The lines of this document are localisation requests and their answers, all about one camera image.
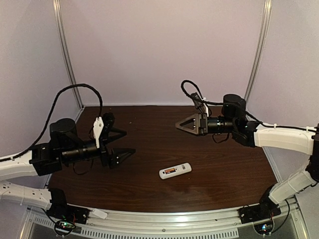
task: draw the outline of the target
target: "white wall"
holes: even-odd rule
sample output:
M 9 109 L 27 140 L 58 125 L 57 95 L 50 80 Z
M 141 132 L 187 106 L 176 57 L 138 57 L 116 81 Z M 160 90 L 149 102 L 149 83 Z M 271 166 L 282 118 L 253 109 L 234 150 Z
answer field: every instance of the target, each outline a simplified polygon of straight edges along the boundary
M 27 148 L 40 134 L 55 94 L 69 85 L 51 0 L 0 1 L 0 155 Z M 75 118 L 72 92 L 61 96 L 52 121 Z M 49 140 L 48 132 L 42 142 Z M 33 187 L 45 178 L 14 180 Z M 15 239 L 25 207 L 0 203 L 0 238 Z
M 319 1 L 273 1 L 266 47 L 248 108 L 260 120 L 287 125 L 319 123 Z M 308 157 L 270 148 L 287 178 Z M 318 238 L 319 187 L 298 195 L 311 238 Z
M 75 78 L 106 105 L 190 105 L 179 88 L 186 78 L 210 100 L 244 96 L 263 8 L 263 0 L 61 1 Z

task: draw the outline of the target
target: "brown wooden table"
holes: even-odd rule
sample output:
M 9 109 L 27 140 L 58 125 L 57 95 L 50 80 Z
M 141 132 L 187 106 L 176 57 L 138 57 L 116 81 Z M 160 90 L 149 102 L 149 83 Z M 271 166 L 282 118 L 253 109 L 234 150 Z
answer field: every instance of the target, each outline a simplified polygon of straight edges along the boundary
M 193 212 L 224 209 L 259 201 L 276 183 L 261 148 L 243 147 L 233 140 L 216 144 L 211 135 L 196 137 L 175 129 L 175 123 L 195 113 L 194 107 L 104 107 L 116 117 L 115 127 L 128 135 L 109 144 L 137 150 L 120 167 L 93 169 L 78 176 L 72 167 L 53 174 L 49 187 L 63 189 L 68 203 L 134 212 Z M 97 107 L 85 108 L 78 134 L 88 139 Z M 213 115 L 220 108 L 213 108 Z M 192 172 L 161 180 L 159 170 L 188 162 Z M 89 162 L 77 164 L 85 170 Z

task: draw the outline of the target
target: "vent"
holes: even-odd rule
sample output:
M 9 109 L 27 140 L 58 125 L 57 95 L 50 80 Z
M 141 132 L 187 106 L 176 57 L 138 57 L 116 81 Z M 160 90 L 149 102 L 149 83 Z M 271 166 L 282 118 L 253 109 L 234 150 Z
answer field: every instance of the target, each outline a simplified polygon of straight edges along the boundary
M 48 218 L 43 218 L 36 215 L 34 217 L 34 223 L 52 228 L 54 226 Z M 188 234 L 188 235 L 174 235 L 174 236 L 162 236 L 162 235 L 137 235 L 134 236 L 124 233 L 112 233 L 108 231 L 95 230 L 82 227 L 79 234 L 85 238 L 91 239 L 233 239 L 239 238 L 237 228 L 223 230 L 218 232 L 204 233 L 204 234 Z

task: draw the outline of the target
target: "robotic arm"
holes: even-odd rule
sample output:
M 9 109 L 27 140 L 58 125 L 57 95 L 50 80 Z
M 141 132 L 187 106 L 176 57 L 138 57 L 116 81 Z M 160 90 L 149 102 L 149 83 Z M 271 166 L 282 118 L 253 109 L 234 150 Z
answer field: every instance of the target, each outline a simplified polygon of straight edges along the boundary
M 319 182 L 319 131 L 318 127 L 286 127 L 249 121 L 246 118 L 246 101 L 238 95 L 223 98 L 222 116 L 210 117 L 207 105 L 198 93 L 190 95 L 200 111 L 180 122 L 176 128 L 196 136 L 231 134 L 233 140 L 248 147 L 277 147 L 310 155 L 310 162 L 287 180 L 269 187 L 259 205 L 239 210 L 242 223 L 259 221 L 270 213 L 281 213 L 278 204 L 290 196 Z
M 60 119 L 50 125 L 50 142 L 37 144 L 19 158 L 10 155 L 0 158 L 0 200 L 11 200 L 46 210 L 48 216 L 68 222 L 85 224 L 89 210 L 70 206 L 60 189 L 35 189 L 12 184 L 6 180 L 22 176 L 47 175 L 76 162 L 100 159 L 103 166 L 115 168 L 135 153 L 131 148 L 114 148 L 107 144 L 127 133 L 113 127 L 115 118 L 106 113 L 96 118 L 94 138 L 83 141 L 77 136 L 75 121 Z

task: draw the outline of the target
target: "white remote control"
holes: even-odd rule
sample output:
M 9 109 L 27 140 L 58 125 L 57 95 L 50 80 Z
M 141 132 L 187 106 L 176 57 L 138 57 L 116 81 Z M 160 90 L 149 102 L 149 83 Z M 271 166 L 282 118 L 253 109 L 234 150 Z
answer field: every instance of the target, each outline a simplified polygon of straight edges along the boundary
M 161 179 L 175 177 L 184 173 L 191 171 L 191 166 L 189 163 L 183 163 L 174 167 L 162 169 L 159 171 L 159 176 Z

